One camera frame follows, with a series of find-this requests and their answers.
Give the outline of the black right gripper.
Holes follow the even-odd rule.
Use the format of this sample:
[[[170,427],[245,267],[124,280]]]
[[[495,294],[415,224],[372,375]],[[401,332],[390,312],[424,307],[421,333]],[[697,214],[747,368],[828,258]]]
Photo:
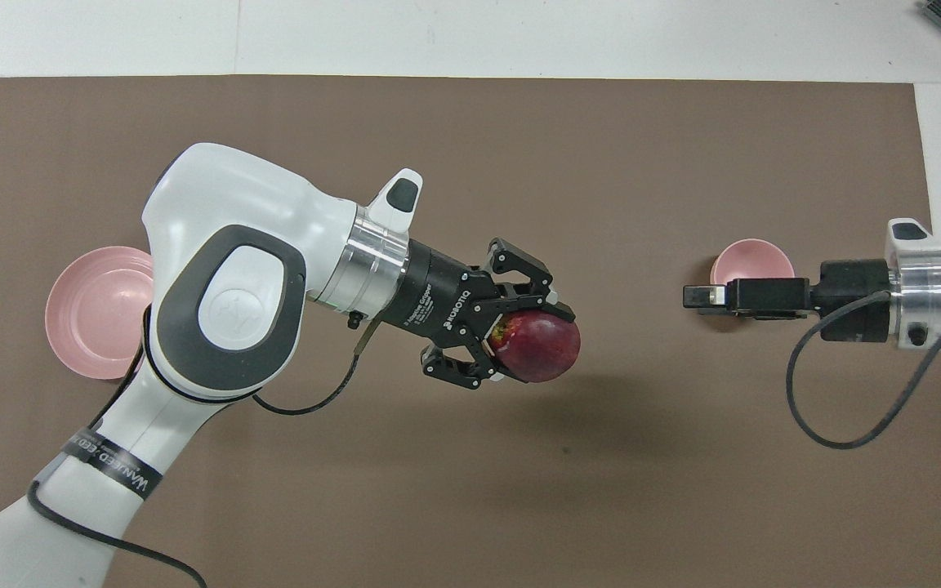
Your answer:
[[[724,313],[755,319],[796,319],[813,311],[825,319],[845,305],[877,292],[891,291],[884,260],[832,260],[820,265],[811,290],[807,278],[737,278],[725,284],[683,286],[683,306],[696,313]],[[825,341],[886,342],[891,302],[859,306],[821,328]]]

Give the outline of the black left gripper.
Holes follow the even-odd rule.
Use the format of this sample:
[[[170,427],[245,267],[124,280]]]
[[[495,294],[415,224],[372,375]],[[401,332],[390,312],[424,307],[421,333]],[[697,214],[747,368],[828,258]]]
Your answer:
[[[505,239],[489,243],[484,267],[488,274],[411,239],[407,264],[389,304],[389,324],[436,344],[454,344],[459,325],[475,315],[480,302],[484,311],[497,315],[537,310],[564,321],[576,319],[571,306],[559,301],[552,289],[553,276],[546,265]],[[500,276],[511,272],[523,275],[526,282],[499,282]],[[470,360],[449,357],[441,347],[429,344],[421,352],[421,370],[466,390],[512,377],[485,344],[466,349]]]

